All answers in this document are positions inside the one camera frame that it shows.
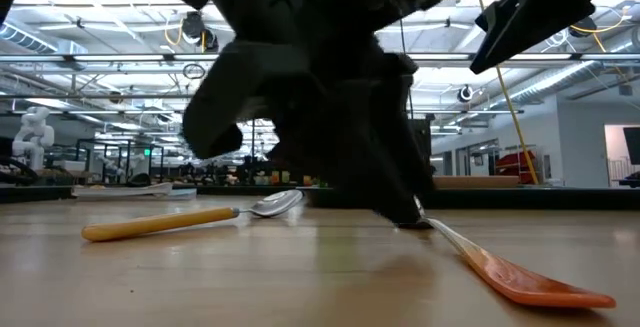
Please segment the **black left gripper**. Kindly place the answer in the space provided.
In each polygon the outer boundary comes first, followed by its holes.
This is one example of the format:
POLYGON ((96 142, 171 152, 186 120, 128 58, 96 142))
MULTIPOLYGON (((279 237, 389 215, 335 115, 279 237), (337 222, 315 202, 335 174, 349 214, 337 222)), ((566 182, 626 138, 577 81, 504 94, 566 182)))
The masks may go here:
POLYGON ((286 89, 330 90, 349 80, 398 75, 405 58, 383 51, 376 32, 442 0, 181 0, 213 4, 234 36, 222 47, 187 106, 182 134, 206 159, 236 151, 238 120, 273 121, 279 143, 269 156, 318 176, 336 191, 381 199, 391 182, 385 152, 365 103, 319 102, 285 109, 286 89))

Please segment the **fork with orange handle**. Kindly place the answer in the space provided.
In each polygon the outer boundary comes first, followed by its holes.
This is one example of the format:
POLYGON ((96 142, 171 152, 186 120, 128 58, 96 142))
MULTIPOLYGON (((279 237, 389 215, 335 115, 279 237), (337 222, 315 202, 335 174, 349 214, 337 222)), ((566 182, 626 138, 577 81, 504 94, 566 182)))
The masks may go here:
POLYGON ((548 308, 611 309, 617 306, 609 295, 551 279, 491 253, 442 221, 427 216, 419 199, 416 196, 413 199, 423 219, 453 246, 484 283, 508 300, 548 308))

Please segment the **spoon with yellow handle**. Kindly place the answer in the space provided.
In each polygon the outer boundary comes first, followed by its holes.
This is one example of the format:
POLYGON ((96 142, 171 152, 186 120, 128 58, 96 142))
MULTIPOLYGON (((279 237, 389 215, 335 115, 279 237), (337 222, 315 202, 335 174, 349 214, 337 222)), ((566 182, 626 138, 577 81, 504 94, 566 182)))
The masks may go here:
POLYGON ((125 222, 91 224, 81 230, 81 237, 89 242, 107 242, 231 220, 242 214, 272 218, 288 212, 303 199, 304 193, 302 191, 286 190, 264 197, 244 209, 217 208, 142 217, 125 222))

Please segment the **dark green plastic tray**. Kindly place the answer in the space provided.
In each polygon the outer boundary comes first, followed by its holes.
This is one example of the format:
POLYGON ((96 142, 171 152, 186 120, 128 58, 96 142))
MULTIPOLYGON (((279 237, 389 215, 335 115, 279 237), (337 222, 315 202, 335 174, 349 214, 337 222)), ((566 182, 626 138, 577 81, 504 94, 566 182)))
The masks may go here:
MULTIPOLYGON (((332 188, 305 188, 303 193, 316 208, 371 209, 390 204, 377 192, 359 195, 332 188)), ((421 206, 428 210, 640 211, 640 188, 440 189, 430 193, 421 206)))

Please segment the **black upright box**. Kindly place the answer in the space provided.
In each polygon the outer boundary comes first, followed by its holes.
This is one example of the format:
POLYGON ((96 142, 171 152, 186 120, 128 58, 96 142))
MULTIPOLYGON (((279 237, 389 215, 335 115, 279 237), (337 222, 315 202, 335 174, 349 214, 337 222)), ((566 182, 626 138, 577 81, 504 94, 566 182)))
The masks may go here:
POLYGON ((411 119, 409 121, 410 130, 412 132, 418 154, 420 156, 423 170, 427 177, 427 185, 433 186, 433 171, 430 162, 431 157, 431 120, 425 119, 411 119))

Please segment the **long wooden board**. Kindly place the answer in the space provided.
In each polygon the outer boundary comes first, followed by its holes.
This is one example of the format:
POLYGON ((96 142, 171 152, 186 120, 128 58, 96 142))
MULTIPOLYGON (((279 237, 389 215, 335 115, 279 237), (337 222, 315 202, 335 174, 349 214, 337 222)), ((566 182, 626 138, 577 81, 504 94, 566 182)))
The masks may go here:
POLYGON ((438 189, 504 189, 519 186, 516 176, 434 176, 438 189))

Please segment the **red storage cart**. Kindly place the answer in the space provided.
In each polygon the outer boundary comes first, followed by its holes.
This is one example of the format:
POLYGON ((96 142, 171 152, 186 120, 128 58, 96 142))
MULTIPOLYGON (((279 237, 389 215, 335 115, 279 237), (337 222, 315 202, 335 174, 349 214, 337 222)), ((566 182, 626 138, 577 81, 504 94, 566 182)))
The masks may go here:
POLYGON ((536 168, 536 155, 532 151, 506 154, 496 161, 496 174, 517 177, 520 184, 535 184, 540 178, 533 176, 528 161, 536 168))

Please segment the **white notepad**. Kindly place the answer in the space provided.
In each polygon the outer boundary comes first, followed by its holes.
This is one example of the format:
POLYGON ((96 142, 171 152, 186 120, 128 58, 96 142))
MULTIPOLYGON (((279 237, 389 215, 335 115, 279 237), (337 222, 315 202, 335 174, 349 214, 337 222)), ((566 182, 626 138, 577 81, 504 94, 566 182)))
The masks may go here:
POLYGON ((109 198, 132 197, 143 195, 168 195, 173 190, 173 184, 164 182, 142 187, 104 187, 104 186, 74 186, 71 195, 77 198, 109 198))

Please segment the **white humanoid robot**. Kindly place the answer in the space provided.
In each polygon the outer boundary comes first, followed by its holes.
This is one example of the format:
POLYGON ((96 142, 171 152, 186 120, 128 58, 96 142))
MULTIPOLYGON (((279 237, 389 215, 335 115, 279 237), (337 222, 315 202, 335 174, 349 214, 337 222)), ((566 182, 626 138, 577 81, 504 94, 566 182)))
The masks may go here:
POLYGON ((27 156, 32 170, 44 167, 44 152, 52 147, 55 130, 46 123, 50 110, 46 107, 29 107, 21 116, 21 127, 12 142, 12 155, 27 156))

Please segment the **dark wall screen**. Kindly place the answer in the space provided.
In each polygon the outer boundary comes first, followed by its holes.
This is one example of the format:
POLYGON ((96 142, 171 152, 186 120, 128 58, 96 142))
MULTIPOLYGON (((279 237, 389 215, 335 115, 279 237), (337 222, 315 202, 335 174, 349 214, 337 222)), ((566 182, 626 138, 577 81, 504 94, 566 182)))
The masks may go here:
POLYGON ((623 133, 630 163, 640 166, 640 127, 624 127, 623 133))

